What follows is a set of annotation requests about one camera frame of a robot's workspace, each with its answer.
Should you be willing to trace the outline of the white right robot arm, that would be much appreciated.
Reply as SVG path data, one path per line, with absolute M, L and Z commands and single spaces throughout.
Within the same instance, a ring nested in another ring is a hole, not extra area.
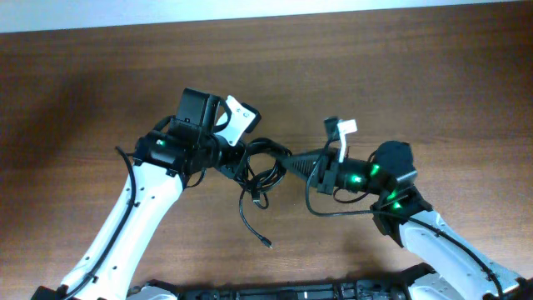
M 365 210 L 378 231 L 417 255 L 464 299 L 530 299 L 532 281 L 489 259 L 451 229 L 415 185 L 417 170 L 407 142 L 382 143 L 367 160 L 342 157 L 325 146 L 281 160 L 306 190 L 375 195 Z

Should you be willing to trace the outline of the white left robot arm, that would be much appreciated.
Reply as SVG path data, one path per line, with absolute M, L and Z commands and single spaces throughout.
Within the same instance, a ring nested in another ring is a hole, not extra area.
M 240 161 L 243 130 L 187 136 L 152 130 L 133 155 L 122 158 L 127 180 L 82 259 L 57 289 L 40 286 L 35 299 L 124 299 L 160 221 L 186 189 L 189 177 Z

